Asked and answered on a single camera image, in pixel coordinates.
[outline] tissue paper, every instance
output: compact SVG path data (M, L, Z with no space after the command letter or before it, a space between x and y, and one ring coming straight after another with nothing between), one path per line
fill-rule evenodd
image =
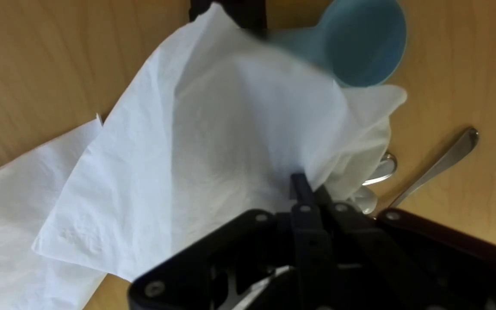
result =
M248 208L286 210L292 172L336 197L370 175L396 86L342 91L218 5L167 37L88 146L32 247L127 280Z
M101 272L31 251L43 220L86 144L100 132L91 120L0 166L0 308L82 308Z

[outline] white napkin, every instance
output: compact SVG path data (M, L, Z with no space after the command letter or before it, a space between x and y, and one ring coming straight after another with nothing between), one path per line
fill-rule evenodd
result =
M339 89L212 5L144 61L32 247L132 280L248 208L286 210L292 172L344 197L401 101L396 86Z
M86 144L100 132L91 120L0 166L0 308L82 308L101 272L31 251L43 220Z

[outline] wooden table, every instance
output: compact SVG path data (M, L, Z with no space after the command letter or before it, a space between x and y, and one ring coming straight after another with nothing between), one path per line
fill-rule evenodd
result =
M313 24L325 0L267 0L270 29ZM475 153L403 208L496 242L496 1L404 0L410 42L392 82L410 99L392 117L398 173L382 201L466 123ZM186 0L0 0L0 165L106 113L150 51L186 22ZM125 308L108 277L89 310Z

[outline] wood grain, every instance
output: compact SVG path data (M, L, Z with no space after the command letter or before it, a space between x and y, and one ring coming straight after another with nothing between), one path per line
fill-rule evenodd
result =
M398 173L385 204L466 123L480 144L403 203L496 242L496 1L404 0L406 56L392 82L410 99L392 120ZM313 24L325 0L268 0L270 29ZM0 0L0 165L106 113L150 51L186 22L186 0ZM120 310L127 282L106 277L89 310Z

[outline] spoon handle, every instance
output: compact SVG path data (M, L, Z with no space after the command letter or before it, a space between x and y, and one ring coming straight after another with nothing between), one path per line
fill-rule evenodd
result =
M478 141L478 132L475 127L463 129L458 134L458 137L454 139L454 142L446 151L442 151L441 156L435 158L434 163L427 170L423 170L423 173L420 173L413 182L410 182L410 185L404 191L401 191L392 199L389 208L398 206L406 196L415 192L427 180L430 180L432 177L435 177L442 170L453 166L461 158L465 158L475 148L477 141Z

